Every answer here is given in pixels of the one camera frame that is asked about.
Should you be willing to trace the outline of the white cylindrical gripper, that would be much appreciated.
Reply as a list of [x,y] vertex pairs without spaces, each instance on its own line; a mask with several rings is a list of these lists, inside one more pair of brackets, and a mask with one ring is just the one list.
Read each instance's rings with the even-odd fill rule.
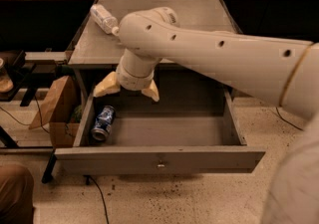
[[154,81],[154,73],[160,61],[161,58],[138,55],[125,49],[116,71],[110,72],[95,86],[93,96],[99,98],[116,94],[122,86],[130,91],[142,91],[144,96],[158,102],[160,93]]

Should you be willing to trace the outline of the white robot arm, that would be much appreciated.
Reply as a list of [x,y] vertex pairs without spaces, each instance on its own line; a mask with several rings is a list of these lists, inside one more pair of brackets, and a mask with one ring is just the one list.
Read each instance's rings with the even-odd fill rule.
[[261,224],[319,224],[319,45],[308,41],[183,29],[168,7],[117,20],[103,6],[94,21],[125,48],[115,71],[94,89],[120,89],[157,101],[155,66],[168,59],[305,118],[308,125],[279,165]]

